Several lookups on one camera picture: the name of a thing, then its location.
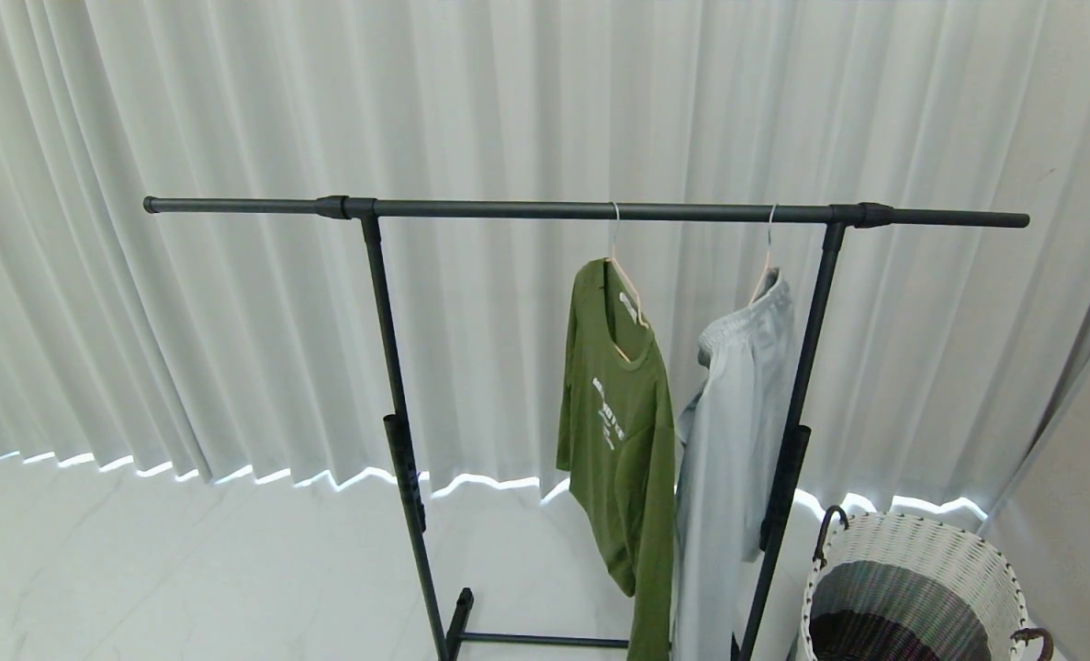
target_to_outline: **white basket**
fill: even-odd
[[[834,514],[843,529],[827,532]],[[825,644],[813,639],[812,623]],[[844,623],[849,628],[843,629]],[[1028,626],[1018,578],[993,544],[910,514],[862,514],[848,522],[841,507],[831,507],[822,519],[801,603],[796,658],[820,661],[814,645],[822,661],[888,658],[883,649],[892,644],[909,653],[891,658],[1018,661],[1029,640],[1041,637],[1039,659],[1049,661],[1052,637]],[[876,627],[894,633],[868,633]],[[847,646],[846,652],[835,652],[836,640]],[[822,646],[834,656],[822,652]],[[851,653],[852,648],[865,656]]]

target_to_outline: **horizontal rod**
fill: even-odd
[[[553,645],[560,647],[606,647],[614,649],[626,649],[629,645],[629,640],[607,639],[607,637],[482,635],[476,632],[463,632],[460,639],[467,640],[468,642]]]
[[[348,217],[339,200],[368,201],[374,217],[520,217],[566,218],[566,220],[666,220],[689,223],[767,223],[770,205],[671,205],[620,202],[491,202],[460,200],[361,200],[329,196],[322,200],[208,200],[207,197],[145,197],[145,211],[201,213],[280,213]],[[1026,227],[1030,217],[1020,213],[934,209],[894,209],[872,205],[865,215],[857,205],[777,205],[773,223],[831,225],[860,221],[872,225],[948,225],[960,227]]]

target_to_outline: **green sweatshirt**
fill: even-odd
[[[638,316],[613,264],[578,272],[557,468],[570,472],[606,567],[633,597],[628,661],[656,661],[669,658],[675,430],[663,356]]]

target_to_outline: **basket handle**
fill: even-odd
[[[826,558],[822,555],[822,545],[826,544],[826,531],[831,528],[831,516],[834,516],[836,512],[838,513],[839,521],[843,521],[843,529],[850,528],[850,521],[847,520],[847,514],[843,512],[841,507],[831,505],[826,508],[826,514],[822,515],[822,530],[819,530],[819,543],[813,548],[813,558],[822,561],[820,568],[826,566]]]
[[[1052,661],[1052,657],[1055,657],[1055,639],[1053,639],[1052,633],[1046,629],[1018,629],[1010,637],[1022,642],[1030,642],[1036,637],[1040,637],[1043,639],[1043,650],[1039,653],[1039,661]]]

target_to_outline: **clothing rack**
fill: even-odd
[[[398,341],[393,335],[393,313],[389,307],[389,287],[386,283],[385,260],[382,257],[380,217],[499,217],[499,218],[588,218],[588,220],[626,221],[676,221],[676,223],[791,223],[818,224],[825,226],[822,240],[822,259],[818,280],[813,286],[813,300],[806,321],[806,334],[801,340],[801,356],[789,398],[789,411],[785,418],[785,430],[773,488],[768,493],[766,517],[761,527],[761,549],[764,557],[755,586],[753,605],[749,610],[748,623],[741,645],[732,639],[732,660],[753,658],[755,637],[761,627],[761,618],[766,608],[768,589],[777,565],[785,536],[785,525],[789,519],[794,492],[801,473],[801,461],[810,438],[810,428],[801,423],[801,407],[806,402],[810,371],[814,352],[819,348],[822,334],[822,319],[825,316],[826,300],[831,296],[835,264],[843,247],[843,236],[847,229],[870,229],[884,225],[942,225],[956,227],[1027,227],[1027,214],[998,212],[896,209],[893,206],[862,202],[857,205],[828,206],[776,206],[764,205],[658,205],[658,204],[611,204],[611,202],[491,202],[491,201],[435,201],[435,200],[374,200],[374,197],[351,197],[330,195],[318,200],[168,200],[168,197],[145,197],[145,211],[201,212],[201,213],[275,213],[311,214],[339,220],[359,220],[368,253],[370,273],[373,277],[373,296],[376,298],[377,321],[382,326],[382,342],[385,348],[386,369],[389,373],[389,392],[393,398],[393,412],[385,417],[385,430],[389,441],[389,452],[393,458],[393,476],[398,478],[398,491],[405,528],[410,532],[414,551],[414,564],[419,581],[423,586],[423,601],[431,621],[431,635],[439,661],[456,661],[459,648],[464,642],[498,642],[524,645],[553,645],[569,647],[626,648],[627,640],[600,639],[600,637],[543,636],[543,635],[497,635],[468,630],[468,618],[475,596],[472,590],[462,589],[456,602],[456,611],[446,630],[439,614],[438,599],[434,591],[434,577],[426,554],[426,509],[423,507],[422,492],[417,484],[417,468],[414,461],[414,446],[411,442],[410,417],[405,409],[405,388],[402,386],[401,365],[398,357]]]

